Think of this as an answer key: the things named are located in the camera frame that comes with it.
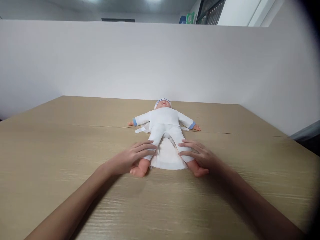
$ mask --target white onesie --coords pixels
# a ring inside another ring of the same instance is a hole
[[[162,137],[171,137],[179,152],[191,151],[191,148],[189,147],[180,147],[178,145],[179,143],[182,143],[183,139],[185,139],[182,135],[179,121],[189,129],[193,129],[196,124],[191,118],[188,118],[177,110],[169,107],[158,108],[133,119],[135,126],[150,122],[151,134],[149,140],[153,140],[153,145],[158,146]],[[152,155],[145,157],[145,159],[148,160],[151,158]],[[182,156],[182,159],[185,162],[190,162],[194,158],[190,156]]]

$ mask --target doll face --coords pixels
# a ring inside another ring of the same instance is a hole
[[[160,101],[160,102],[158,103],[156,109],[161,108],[161,107],[170,107],[170,108],[171,108],[170,103],[167,102],[166,100]]]

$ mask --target doll head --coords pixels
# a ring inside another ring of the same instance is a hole
[[[161,98],[156,102],[154,105],[154,109],[162,108],[162,107],[169,107],[171,108],[171,102],[166,98]]]

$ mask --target ceiling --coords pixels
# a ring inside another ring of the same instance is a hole
[[[196,0],[33,0],[77,12],[179,14],[188,12]]]

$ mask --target blue cuff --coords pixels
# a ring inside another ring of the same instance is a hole
[[[192,129],[194,127],[194,125],[196,125],[196,122],[193,121],[193,123],[191,124],[191,126],[189,127],[189,129]]]
[[[136,118],[133,119],[133,124],[134,124],[135,126],[138,126],[137,121],[136,121]]]

